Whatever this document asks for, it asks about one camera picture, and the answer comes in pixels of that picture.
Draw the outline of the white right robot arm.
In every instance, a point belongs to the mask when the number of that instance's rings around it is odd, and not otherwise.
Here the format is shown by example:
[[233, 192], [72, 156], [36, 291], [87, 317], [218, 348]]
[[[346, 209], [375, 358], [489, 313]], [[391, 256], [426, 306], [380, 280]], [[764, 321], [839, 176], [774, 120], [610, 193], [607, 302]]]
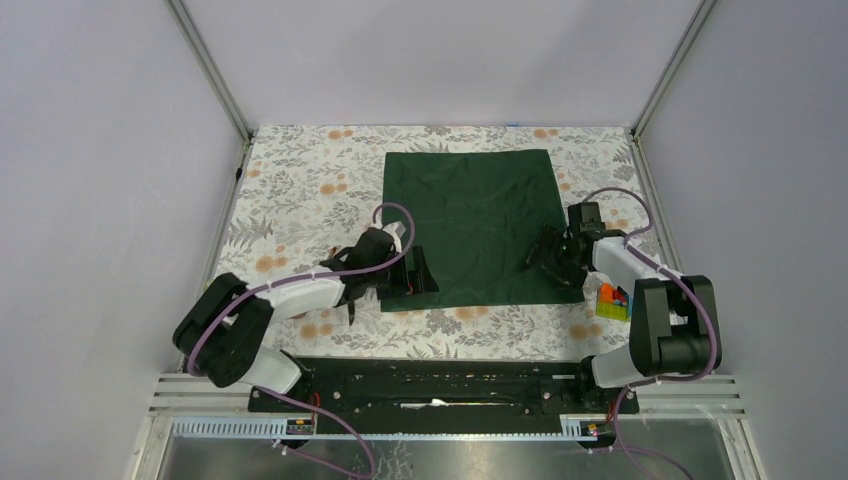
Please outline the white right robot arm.
[[627, 343], [584, 360], [586, 377], [573, 386], [575, 402], [583, 410], [601, 410], [616, 387], [698, 380], [720, 365], [712, 282], [648, 257], [632, 244], [630, 235], [606, 227], [597, 203], [569, 206], [565, 229], [542, 226], [526, 264], [574, 291], [582, 289], [589, 274], [601, 273], [628, 297]]

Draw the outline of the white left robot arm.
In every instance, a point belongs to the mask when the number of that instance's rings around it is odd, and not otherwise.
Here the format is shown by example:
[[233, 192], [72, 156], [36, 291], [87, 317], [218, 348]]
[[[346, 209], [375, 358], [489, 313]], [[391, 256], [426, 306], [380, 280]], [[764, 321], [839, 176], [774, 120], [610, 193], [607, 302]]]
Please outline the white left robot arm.
[[303, 366], [263, 345], [272, 317], [345, 307], [353, 319], [356, 301], [369, 291], [379, 300], [438, 292], [423, 248], [400, 245], [401, 227], [370, 227], [354, 246], [263, 286], [252, 287], [233, 273], [216, 277], [172, 335], [187, 369], [219, 388], [242, 383], [269, 389], [285, 410], [301, 409], [311, 388]]

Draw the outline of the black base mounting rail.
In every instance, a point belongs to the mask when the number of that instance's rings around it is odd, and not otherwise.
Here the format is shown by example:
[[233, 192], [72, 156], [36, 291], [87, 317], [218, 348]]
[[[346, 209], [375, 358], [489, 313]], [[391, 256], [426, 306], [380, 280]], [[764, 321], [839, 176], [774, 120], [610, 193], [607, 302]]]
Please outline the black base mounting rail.
[[289, 392], [366, 434], [554, 434], [563, 415], [639, 410], [603, 389], [587, 362], [303, 357]]

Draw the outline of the floral patterned table mat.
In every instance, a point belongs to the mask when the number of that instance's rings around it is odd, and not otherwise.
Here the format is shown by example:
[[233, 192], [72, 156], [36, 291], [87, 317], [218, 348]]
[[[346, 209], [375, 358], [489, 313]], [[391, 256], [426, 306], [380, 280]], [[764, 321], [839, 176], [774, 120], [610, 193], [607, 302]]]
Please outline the floral patterned table mat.
[[[264, 126], [244, 167], [216, 270], [263, 284], [352, 245], [382, 200], [389, 152], [544, 149], [563, 204], [592, 195], [608, 225], [647, 222], [639, 161], [621, 127]], [[600, 278], [570, 305], [382, 312], [373, 295], [299, 319], [275, 317], [264, 343], [302, 356], [578, 360], [611, 351], [627, 323], [599, 316]]]

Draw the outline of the colourful toy block stack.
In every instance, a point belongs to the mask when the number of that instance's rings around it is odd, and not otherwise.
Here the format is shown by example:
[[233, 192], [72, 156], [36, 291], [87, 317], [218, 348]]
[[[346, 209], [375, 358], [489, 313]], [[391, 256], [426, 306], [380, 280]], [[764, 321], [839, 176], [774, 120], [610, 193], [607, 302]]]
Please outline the colourful toy block stack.
[[603, 318], [629, 322], [632, 315], [630, 296], [621, 287], [602, 283], [597, 291], [595, 313]]

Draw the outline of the dark green cloth napkin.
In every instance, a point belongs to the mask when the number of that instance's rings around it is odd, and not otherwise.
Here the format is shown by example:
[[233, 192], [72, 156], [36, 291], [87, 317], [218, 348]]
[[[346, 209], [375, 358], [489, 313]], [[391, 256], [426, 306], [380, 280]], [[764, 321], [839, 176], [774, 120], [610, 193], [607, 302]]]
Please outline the dark green cloth napkin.
[[389, 152], [382, 198], [410, 212], [439, 287], [385, 299], [382, 311], [583, 302], [580, 286], [525, 264], [543, 226], [565, 227], [547, 150]]

